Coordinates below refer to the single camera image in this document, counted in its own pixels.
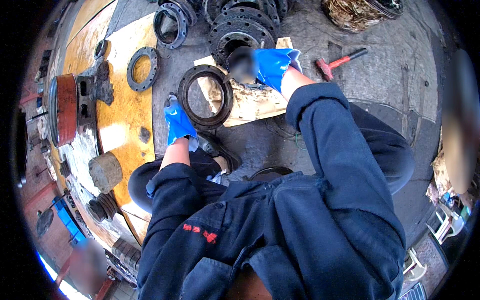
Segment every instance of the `red hammer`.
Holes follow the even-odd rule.
[[[362,48],[362,49],[359,49],[359,50],[351,53],[350,55],[342,57],[339,60],[335,60],[334,62],[331,62],[331,63],[328,63],[328,64],[324,61],[324,59],[316,60],[315,63],[317,64],[317,66],[322,71],[322,75],[323,75],[324,79],[327,80],[327,81],[331,81],[333,79],[332,69],[334,69],[338,66],[341,66],[344,63],[346,63],[348,61],[351,61],[351,60],[353,60],[353,59],[355,59],[359,56],[362,56],[364,54],[367,54],[367,53],[368,53],[368,50],[366,48]]]

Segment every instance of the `blue rubber glove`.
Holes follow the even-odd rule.
[[[189,136],[188,151],[195,152],[198,148],[197,131],[193,128],[187,114],[180,106],[175,95],[170,94],[168,100],[165,101],[163,112],[165,113],[165,121],[168,125],[167,145],[170,146],[178,138]]]
[[[297,49],[257,49],[255,56],[258,80],[280,93],[283,74],[289,65],[303,73],[298,61],[300,51]]]

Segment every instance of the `hammer head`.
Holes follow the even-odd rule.
[[[322,72],[324,79],[327,81],[331,81],[333,79],[333,75],[332,75],[332,69],[330,68],[328,63],[326,63],[324,59],[319,59],[315,63],[317,64],[317,67],[320,68],[320,71]]]

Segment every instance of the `black shoe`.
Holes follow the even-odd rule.
[[[241,165],[241,159],[235,153],[228,151],[220,142],[220,140],[209,132],[197,132],[199,146],[208,153],[211,157],[221,156],[227,160],[228,172],[225,175],[229,175]]]

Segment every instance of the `dark blue work uniform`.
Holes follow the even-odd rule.
[[[392,193],[413,172],[412,152],[393,129],[357,113],[336,84],[293,94],[286,117],[302,133],[312,176],[224,187],[194,162],[157,172],[157,161],[148,179],[146,167],[136,170],[132,199],[141,202],[132,186],[143,181],[145,194],[145,180],[153,199],[140,298],[221,299],[251,266],[273,299],[397,299],[406,242]]]

